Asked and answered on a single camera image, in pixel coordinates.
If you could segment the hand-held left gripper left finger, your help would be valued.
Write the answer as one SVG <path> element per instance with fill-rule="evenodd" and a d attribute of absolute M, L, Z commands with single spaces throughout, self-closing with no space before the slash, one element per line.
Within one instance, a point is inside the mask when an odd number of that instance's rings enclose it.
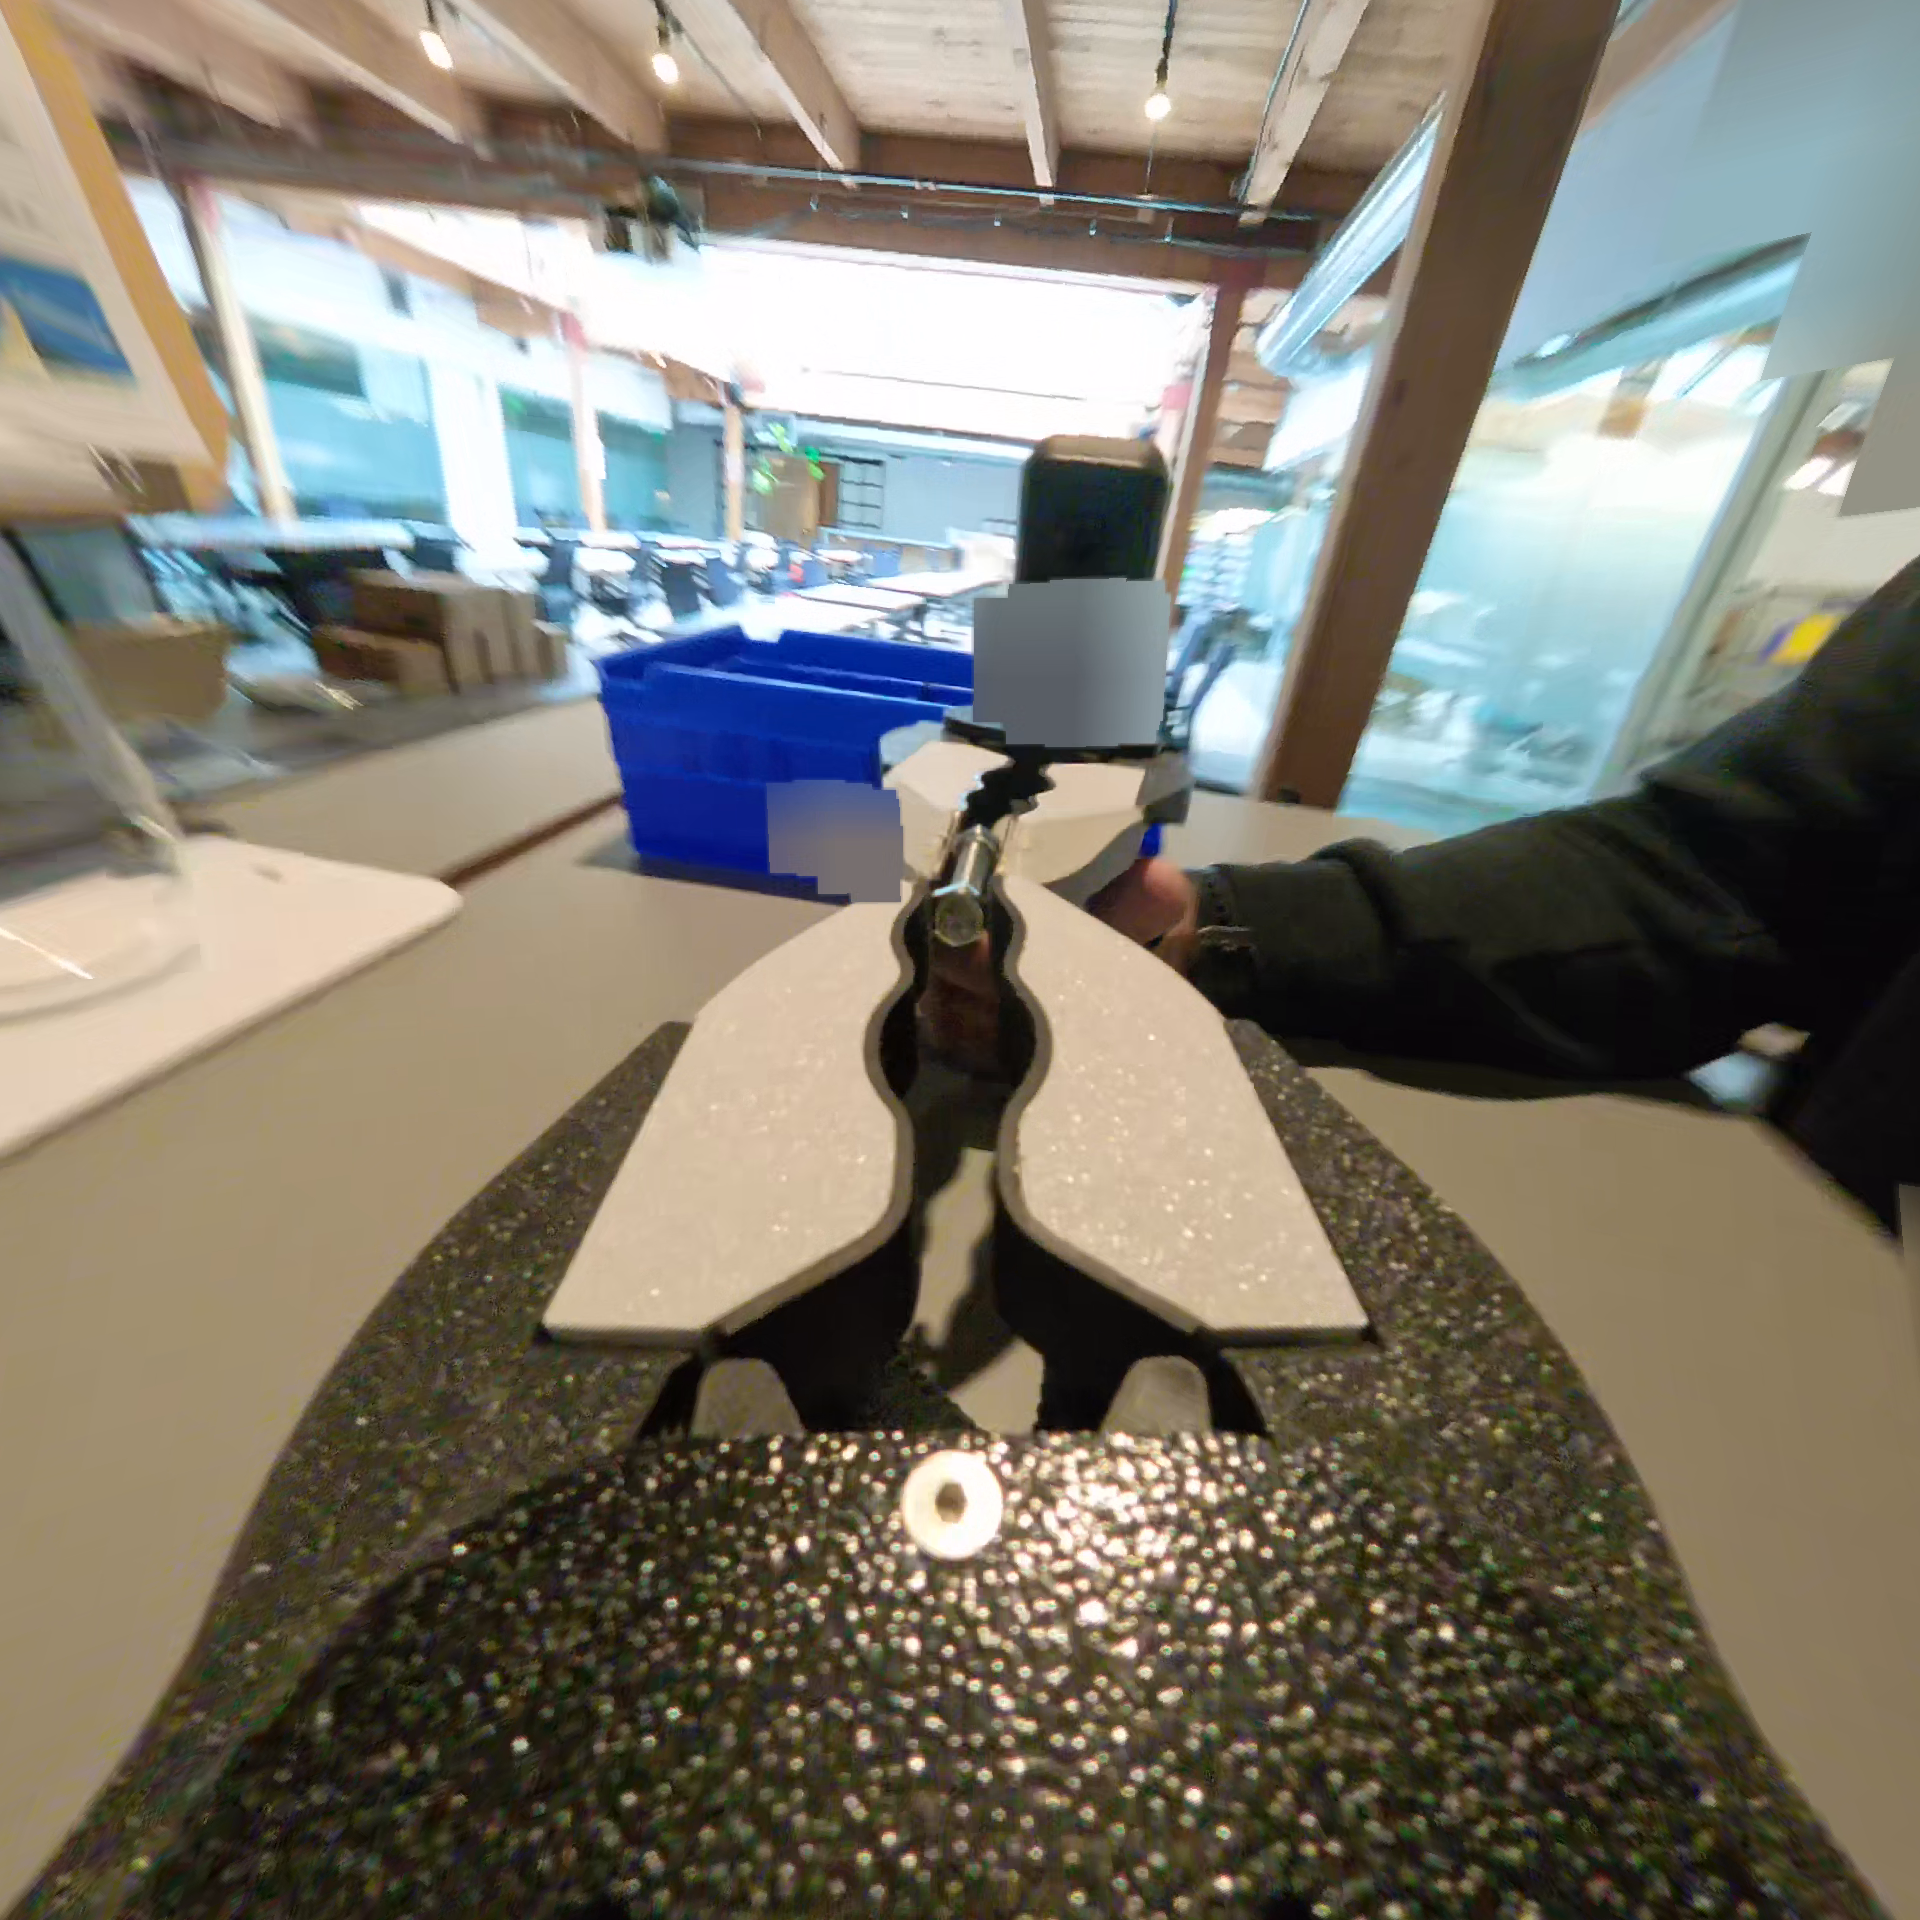
<path fill-rule="evenodd" d="M 910 1123 L 882 1068 L 914 894 L 849 903 L 720 988 L 541 1308 L 555 1340 L 709 1340 L 882 1251 Z"/>

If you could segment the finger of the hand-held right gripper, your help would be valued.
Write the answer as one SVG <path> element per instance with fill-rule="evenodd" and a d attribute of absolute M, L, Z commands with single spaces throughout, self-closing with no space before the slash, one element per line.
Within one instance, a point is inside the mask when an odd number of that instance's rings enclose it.
<path fill-rule="evenodd" d="M 1155 833 L 1182 822 L 1192 795 L 1183 755 L 1053 760 L 1049 784 L 1000 836 L 1000 882 L 1040 884 L 1089 905 L 1157 850 Z"/>
<path fill-rule="evenodd" d="M 900 903 L 935 886 L 949 864 L 956 822 L 985 772 L 1000 755 L 953 737 L 932 737 L 896 763 L 896 800 L 903 825 Z"/>

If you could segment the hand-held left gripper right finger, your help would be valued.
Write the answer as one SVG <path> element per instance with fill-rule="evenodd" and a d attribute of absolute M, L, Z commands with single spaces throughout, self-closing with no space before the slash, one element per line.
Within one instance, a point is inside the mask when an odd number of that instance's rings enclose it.
<path fill-rule="evenodd" d="M 1000 884 L 1036 1031 L 996 1172 L 1017 1230 L 1204 1340 L 1353 1340 L 1369 1316 L 1223 1019 L 1028 877 Z"/>

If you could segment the silver bolt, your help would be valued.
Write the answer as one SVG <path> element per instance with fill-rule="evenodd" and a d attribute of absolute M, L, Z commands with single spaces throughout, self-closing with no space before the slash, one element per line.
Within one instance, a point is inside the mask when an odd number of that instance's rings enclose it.
<path fill-rule="evenodd" d="M 938 949 L 967 950 L 987 937 L 991 891 L 1008 832 L 1032 810 L 1036 796 L 992 805 L 971 800 L 956 810 L 923 894 L 923 922 Z"/>

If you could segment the blue plastic bin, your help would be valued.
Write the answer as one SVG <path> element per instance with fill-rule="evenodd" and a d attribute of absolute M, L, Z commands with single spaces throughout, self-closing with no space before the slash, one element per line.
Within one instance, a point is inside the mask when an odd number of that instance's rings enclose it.
<path fill-rule="evenodd" d="M 737 627 L 600 664 L 641 870 L 827 903 L 903 890 L 883 737 L 971 700 L 971 659 L 910 639 Z"/>

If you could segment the person's right forearm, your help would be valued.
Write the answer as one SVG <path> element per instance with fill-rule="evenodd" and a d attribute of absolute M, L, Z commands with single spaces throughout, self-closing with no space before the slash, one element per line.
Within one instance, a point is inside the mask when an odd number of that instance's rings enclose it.
<path fill-rule="evenodd" d="M 1767 1120 L 1895 1235 L 1916 1180 L 1916 566 L 1627 795 L 1192 884 L 1192 983 L 1281 1040 L 1608 1085 L 1789 1031 Z"/>

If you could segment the person's right hand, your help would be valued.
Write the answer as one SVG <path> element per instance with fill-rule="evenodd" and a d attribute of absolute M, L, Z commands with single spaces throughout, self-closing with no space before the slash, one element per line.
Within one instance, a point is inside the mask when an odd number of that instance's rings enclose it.
<path fill-rule="evenodd" d="M 1196 927 L 1196 886 L 1177 864 L 1155 856 L 1134 860 L 1106 886 L 1084 901 L 1093 922 L 1165 961 L 1187 970 Z M 961 1075 L 1008 1084 L 1017 1077 L 1015 1051 L 1000 1040 L 1000 978 L 992 937 L 981 933 L 969 949 L 932 943 L 918 996 L 918 1040 L 938 1064 Z"/>

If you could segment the wooden pillar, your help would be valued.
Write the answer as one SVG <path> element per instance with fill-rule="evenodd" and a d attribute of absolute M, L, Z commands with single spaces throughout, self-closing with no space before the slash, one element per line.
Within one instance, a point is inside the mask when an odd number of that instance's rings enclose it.
<path fill-rule="evenodd" d="M 1619 7 L 1479 6 L 1251 791 L 1336 807 Z"/>

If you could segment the white rounded board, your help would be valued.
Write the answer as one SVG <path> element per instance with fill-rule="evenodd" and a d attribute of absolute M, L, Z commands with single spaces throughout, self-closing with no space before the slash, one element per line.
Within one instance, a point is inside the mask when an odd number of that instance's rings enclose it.
<path fill-rule="evenodd" d="M 56 1136 L 437 933 L 426 877 L 219 833 L 167 877 L 104 870 L 4 903 L 1 1154 Z"/>

